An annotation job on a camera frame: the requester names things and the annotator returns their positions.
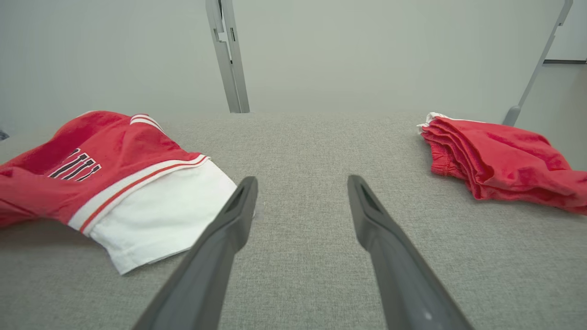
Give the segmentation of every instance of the gray fabric surface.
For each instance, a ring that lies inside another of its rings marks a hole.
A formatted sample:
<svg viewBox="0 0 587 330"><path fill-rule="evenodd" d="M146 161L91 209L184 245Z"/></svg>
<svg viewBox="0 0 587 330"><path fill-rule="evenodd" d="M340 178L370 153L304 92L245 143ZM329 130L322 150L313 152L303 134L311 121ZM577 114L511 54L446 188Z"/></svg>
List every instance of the gray fabric surface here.
<svg viewBox="0 0 587 330"><path fill-rule="evenodd" d="M221 329L383 329L346 178L363 176L477 329L585 329L587 221L528 203L475 201L430 173L425 114L157 118L263 208L232 269ZM39 144L14 136L0 161ZM49 221L0 231L1 329L128 329L181 257L119 276L105 251Z"/></svg>

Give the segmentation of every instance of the folded red pants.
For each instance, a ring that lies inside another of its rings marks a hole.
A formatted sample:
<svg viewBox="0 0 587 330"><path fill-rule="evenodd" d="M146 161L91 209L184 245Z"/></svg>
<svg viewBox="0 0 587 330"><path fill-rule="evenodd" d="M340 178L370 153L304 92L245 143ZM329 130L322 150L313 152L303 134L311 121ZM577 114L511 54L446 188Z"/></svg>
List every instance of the folded red pants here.
<svg viewBox="0 0 587 330"><path fill-rule="evenodd" d="M430 113L420 134L431 170L465 180L478 200L522 200L587 215L587 172L573 171L540 134Z"/></svg>

